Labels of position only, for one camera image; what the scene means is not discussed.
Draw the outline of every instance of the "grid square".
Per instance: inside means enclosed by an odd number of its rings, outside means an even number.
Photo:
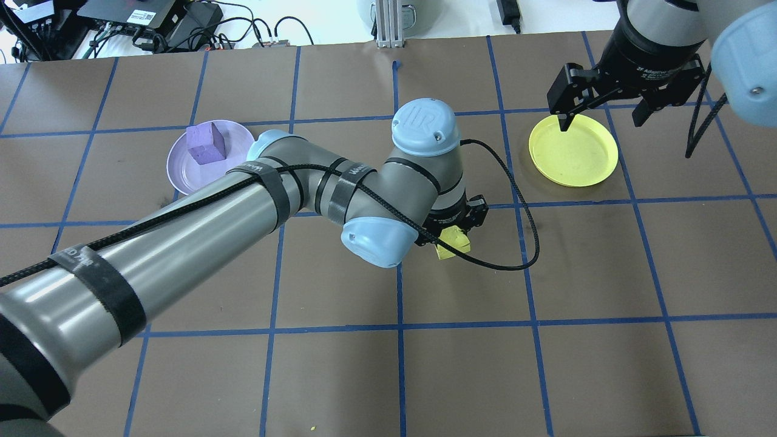
[[[24,70],[28,64],[8,64],[0,67],[0,124],[11,106],[19,82],[24,76]]]
[[[287,120],[295,53],[294,48],[212,51],[196,122]]]
[[[632,205],[532,214],[542,227],[542,254],[530,270],[539,319],[661,315]],[[524,235],[531,235],[526,221]]]
[[[168,205],[167,155],[182,131],[95,135],[70,220],[138,220]]]
[[[0,138],[0,223],[61,221],[88,140]]]
[[[498,115],[468,115],[456,117],[462,138],[473,138],[490,145],[507,162],[504,153],[502,123]],[[482,194],[490,204],[511,204],[513,194],[510,181],[497,161],[479,145],[462,147],[464,177],[469,197]]]
[[[149,339],[132,437],[256,435],[266,356],[266,335]]]
[[[87,369],[78,380],[73,401],[51,424],[64,435],[123,435],[142,345],[143,340],[135,338]]]
[[[579,32],[503,35],[491,44],[505,109],[548,107],[548,90],[564,64],[589,64]]]
[[[653,114],[635,128],[631,110],[613,110],[621,151],[638,198],[745,194],[720,132],[710,128],[691,159],[685,158],[690,107]]]
[[[391,120],[337,121],[294,125],[294,134],[351,161],[380,169],[394,149]]]
[[[278,327],[396,323],[396,271],[375,267],[340,242],[323,217],[286,222]]]
[[[395,56],[374,41],[303,47],[295,118],[392,114]]]
[[[492,209],[469,233],[470,254],[498,264],[520,264],[515,212]],[[432,245],[414,247],[402,263],[405,323],[528,320],[522,271],[493,271],[451,258],[438,260]]]
[[[585,115],[602,123],[609,130],[603,110],[590,110]],[[548,117],[548,114],[507,114],[505,117],[515,180],[526,201],[603,201],[629,198],[620,163],[610,177],[591,187],[563,187],[544,177],[531,161],[528,144],[531,130],[543,118]]]
[[[777,238],[777,199],[758,199],[758,206],[766,225],[772,231],[772,237]]]
[[[121,58],[99,129],[189,124],[202,53]]]
[[[264,237],[154,320],[154,331],[270,327],[278,234]]]
[[[775,259],[751,202],[639,210],[669,314],[777,312]]]
[[[91,130],[112,69],[112,58],[33,63],[2,133]]]
[[[693,434],[663,323],[539,329],[555,435]]]
[[[774,162],[777,162],[777,131],[742,121],[730,105],[720,111],[720,120],[750,189],[756,194],[777,193],[774,167]],[[715,123],[710,130],[718,130]]]
[[[531,328],[405,331],[407,435],[547,435]]]
[[[432,97],[454,111],[499,107],[486,38],[409,40],[398,55],[400,105]]]
[[[396,338],[394,331],[276,336],[267,435],[399,435]]]
[[[56,238],[57,228],[0,228],[0,276],[41,262]]]
[[[688,389],[706,435],[777,428],[777,320],[674,323]]]

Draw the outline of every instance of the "purple block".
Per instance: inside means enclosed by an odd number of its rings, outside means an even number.
[[[210,164],[227,158],[224,136],[213,123],[186,128],[186,148],[197,164]]]

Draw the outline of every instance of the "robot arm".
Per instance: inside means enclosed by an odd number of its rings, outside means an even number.
[[[609,100],[642,97],[632,117],[642,126],[666,106],[681,106],[702,81],[696,54],[710,37],[712,64],[734,111],[777,127],[777,1],[617,0],[621,19],[592,68],[564,65],[548,105],[566,131],[576,114]]]
[[[252,175],[261,184],[105,249],[63,250],[51,257],[57,267],[0,294],[0,435],[60,435],[44,421],[70,402],[85,369],[302,208],[341,225],[343,244],[380,267],[396,266],[418,232],[357,184],[415,223],[466,225],[461,135],[451,108],[414,100],[394,116],[392,133],[395,148],[378,172],[267,131],[250,161],[141,222]],[[296,164],[307,168],[276,170]]]

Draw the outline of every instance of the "blue tape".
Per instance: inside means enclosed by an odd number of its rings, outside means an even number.
[[[205,70],[207,68],[207,55],[210,51],[205,51],[202,57],[202,69],[200,70],[200,80],[197,82],[197,91],[194,93],[194,105],[192,105],[192,116],[189,119],[189,125],[194,126],[194,120],[197,118],[197,108],[200,106],[200,94],[202,93],[202,84],[205,82]]]

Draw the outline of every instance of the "black electronics box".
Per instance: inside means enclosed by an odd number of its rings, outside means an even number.
[[[186,0],[88,0],[78,15],[95,20],[98,26],[122,24],[127,35],[140,29],[141,37],[150,38],[172,32],[186,15],[184,4]]]
[[[224,18],[224,13],[219,5],[212,3],[193,2],[186,7],[186,15],[180,20],[176,28],[167,36],[167,44],[175,47],[172,51],[197,51],[204,46],[209,38],[205,35],[191,38],[192,34],[205,27],[213,33],[216,31],[216,24]]]

